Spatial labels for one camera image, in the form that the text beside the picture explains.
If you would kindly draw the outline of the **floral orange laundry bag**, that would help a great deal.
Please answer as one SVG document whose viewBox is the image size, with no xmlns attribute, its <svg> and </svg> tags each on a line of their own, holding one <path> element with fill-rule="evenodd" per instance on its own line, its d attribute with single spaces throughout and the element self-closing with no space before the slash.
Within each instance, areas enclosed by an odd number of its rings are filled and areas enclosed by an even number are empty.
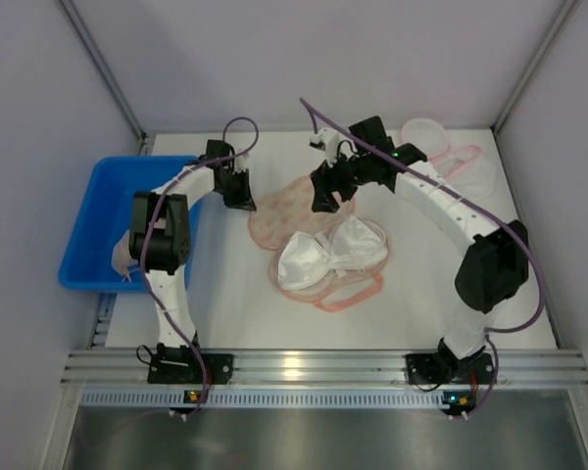
<svg viewBox="0 0 588 470">
<path fill-rule="evenodd" d="M 313 287 L 298 291 L 281 289 L 276 280 L 277 259 L 294 233 L 315 235 L 323 232 L 327 235 L 331 228 L 339 225 L 346 217 L 355 216 L 354 200 L 340 203 L 336 213 L 313 212 L 313 196 L 314 189 L 309 176 L 295 179 L 284 189 L 264 196 L 257 203 L 257 209 L 249 216 L 248 231 L 256 245 L 274 252 L 269 263 L 269 280 L 278 291 L 295 302 L 327 312 L 338 312 L 379 294 L 384 283 L 382 270 L 390 254 L 389 241 L 386 236 L 389 249 L 387 259 L 364 273 L 350 271 L 346 276 L 338 277 L 332 272 Z"/>
</svg>

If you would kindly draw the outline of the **white satin bra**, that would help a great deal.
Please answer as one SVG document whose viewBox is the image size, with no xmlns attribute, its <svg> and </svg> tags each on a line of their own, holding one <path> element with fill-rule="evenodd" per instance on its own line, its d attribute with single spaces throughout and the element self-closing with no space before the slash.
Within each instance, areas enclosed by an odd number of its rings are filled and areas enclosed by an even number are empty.
<svg viewBox="0 0 588 470">
<path fill-rule="evenodd" d="M 294 233 L 277 259 L 276 280 L 285 291 L 303 290 L 332 272 L 338 277 L 350 271 L 364 273 L 385 261 L 388 254 L 380 227 L 349 215 L 327 235 Z"/>
</svg>

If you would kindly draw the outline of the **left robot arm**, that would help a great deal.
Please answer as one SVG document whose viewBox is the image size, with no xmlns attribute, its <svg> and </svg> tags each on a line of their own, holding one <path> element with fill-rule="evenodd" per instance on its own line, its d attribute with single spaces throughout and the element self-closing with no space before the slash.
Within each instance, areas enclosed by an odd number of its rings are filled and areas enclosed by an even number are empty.
<svg viewBox="0 0 588 470">
<path fill-rule="evenodd" d="M 205 154 L 182 167 L 169 181 L 133 195 L 128 233 L 130 256 L 152 298 L 159 322 L 158 346 L 168 351 L 196 351 L 185 286 L 191 253 L 190 210 L 210 193 L 230 209 L 256 209 L 250 188 L 249 152 L 211 139 Z"/>
</svg>

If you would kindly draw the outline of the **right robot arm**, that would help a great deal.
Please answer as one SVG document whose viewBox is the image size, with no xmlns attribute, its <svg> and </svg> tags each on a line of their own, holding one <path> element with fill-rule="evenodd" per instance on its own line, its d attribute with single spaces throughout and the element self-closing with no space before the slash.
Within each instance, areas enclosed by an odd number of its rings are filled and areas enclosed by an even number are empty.
<svg viewBox="0 0 588 470">
<path fill-rule="evenodd" d="M 376 183 L 412 203 L 452 242 L 462 262 L 454 285 L 461 301 L 438 350 L 465 359 L 485 346 L 497 305 L 514 297 L 528 279 L 527 230 L 518 220 L 498 223 L 455 197 L 427 155 L 412 143 L 395 146 L 380 117 L 349 128 L 355 152 L 340 150 L 342 135 L 313 128 L 310 145 L 324 154 L 311 174 L 314 212 L 336 212 L 340 202 Z"/>
</svg>

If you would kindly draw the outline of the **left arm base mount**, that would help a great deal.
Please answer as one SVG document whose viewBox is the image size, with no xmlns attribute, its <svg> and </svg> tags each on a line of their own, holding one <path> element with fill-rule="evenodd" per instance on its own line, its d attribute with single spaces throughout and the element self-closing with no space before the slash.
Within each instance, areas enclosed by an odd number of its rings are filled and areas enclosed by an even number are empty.
<svg viewBox="0 0 588 470">
<path fill-rule="evenodd" d="M 229 353 L 202 352 L 202 369 L 196 354 L 187 346 L 168 348 L 158 344 L 154 351 L 144 345 L 141 348 L 149 358 L 145 360 L 139 351 L 136 355 L 148 366 L 149 384 L 202 385 L 205 379 L 208 386 L 225 385 L 232 377 L 234 356 Z"/>
</svg>

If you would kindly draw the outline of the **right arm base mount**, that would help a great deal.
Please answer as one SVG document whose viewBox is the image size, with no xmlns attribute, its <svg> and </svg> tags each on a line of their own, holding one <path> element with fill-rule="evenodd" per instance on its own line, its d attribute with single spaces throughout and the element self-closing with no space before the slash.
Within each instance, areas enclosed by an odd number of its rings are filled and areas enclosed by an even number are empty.
<svg viewBox="0 0 588 470">
<path fill-rule="evenodd" d="M 406 355 L 406 366 L 408 383 L 426 392 L 446 385 L 488 385 L 495 372 L 493 358 L 486 352 L 464 359 L 450 352 L 413 352 Z"/>
</svg>

